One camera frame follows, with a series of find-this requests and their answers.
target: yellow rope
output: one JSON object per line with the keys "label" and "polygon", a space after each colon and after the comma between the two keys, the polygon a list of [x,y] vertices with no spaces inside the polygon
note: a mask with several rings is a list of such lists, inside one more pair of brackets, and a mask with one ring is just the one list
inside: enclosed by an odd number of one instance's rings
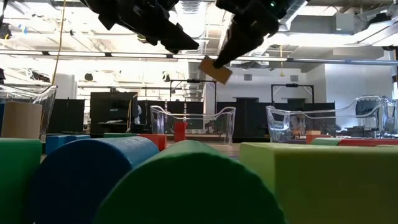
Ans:
{"label": "yellow rope", "polygon": [[61,21],[61,30],[60,30],[60,45],[58,48],[58,54],[57,54],[57,60],[55,61],[55,69],[54,69],[54,74],[52,75],[52,81],[51,84],[54,85],[55,83],[55,74],[57,74],[57,68],[58,68],[58,61],[60,60],[60,52],[62,48],[62,31],[63,31],[63,21],[65,20],[65,8],[67,5],[67,0],[63,0],[63,6],[62,6],[62,21]]}

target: clear plastic bin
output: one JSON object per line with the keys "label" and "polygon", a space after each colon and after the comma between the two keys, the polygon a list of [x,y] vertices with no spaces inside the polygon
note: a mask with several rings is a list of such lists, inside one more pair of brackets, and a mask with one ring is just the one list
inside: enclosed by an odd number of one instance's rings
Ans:
{"label": "clear plastic bin", "polygon": [[271,142],[297,142],[308,135],[395,138],[396,114],[396,102],[386,96],[362,96],[337,110],[284,111],[267,106]]}
{"label": "clear plastic bin", "polygon": [[0,103],[9,101],[37,103],[42,105],[42,120],[40,125],[40,140],[45,142],[47,129],[51,117],[52,108],[57,93],[57,86],[23,86],[14,88],[11,86],[0,85]]}
{"label": "clear plastic bin", "polygon": [[166,134],[173,143],[175,124],[185,123],[186,139],[208,144],[232,144],[235,111],[234,107],[226,107],[217,114],[173,114],[159,106],[151,106],[152,133]]}

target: ceiling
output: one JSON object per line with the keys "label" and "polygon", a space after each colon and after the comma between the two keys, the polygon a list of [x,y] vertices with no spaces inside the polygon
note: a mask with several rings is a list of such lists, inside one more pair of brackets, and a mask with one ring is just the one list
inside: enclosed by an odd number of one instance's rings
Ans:
{"label": "ceiling", "polygon": [[[302,18],[306,17],[331,17],[337,10],[368,11],[383,6],[388,6],[392,1],[310,1],[297,13]],[[13,1],[5,12],[5,20],[11,25],[12,38],[0,40],[0,50],[38,50],[57,51],[60,46],[60,25],[62,21],[63,1],[51,0],[18,0]],[[170,16],[182,23],[184,30],[204,25],[205,32],[195,40],[204,43],[203,52],[206,55],[218,55],[224,39],[224,33],[231,19],[231,14],[218,9],[212,1],[207,1],[204,21],[192,19],[187,23],[181,21],[176,14]],[[350,57],[362,57],[375,59],[379,54],[350,55],[351,48],[344,48],[336,54],[338,48],[331,47],[307,47],[283,43],[270,45],[265,48],[263,55],[272,57],[341,57],[342,51]],[[136,34],[115,25],[111,30],[99,22],[98,15],[91,12],[80,1],[67,0],[65,19],[62,30],[61,51],[72,52],[117,52],[117,53],[141,53],[141,54],[168,54],[162,45],[152,46],[138,41]],[[164,71],[172,74],[174,78],[189,77],[187,61],[179,60],[170,62],[150,62],[148,59],[139,59],[139,62],[131,60],[98,60],[92,58],[63,58],[60,57],[58,73],[74,74],[78,79],[84,80],[85,73],[111,74],[117,84],[133,85],[134,83],[153,83],[164,85],[162,74]],[[302,64],[271,62],[269,68],[303,68]],[[10,68],[13,72],[24,73],[28,68],[51,75],[55,67],[55,57],[15,57],[1,56],[0,67]],[[126,83],[120,82],[120,74],[124,76]]]}

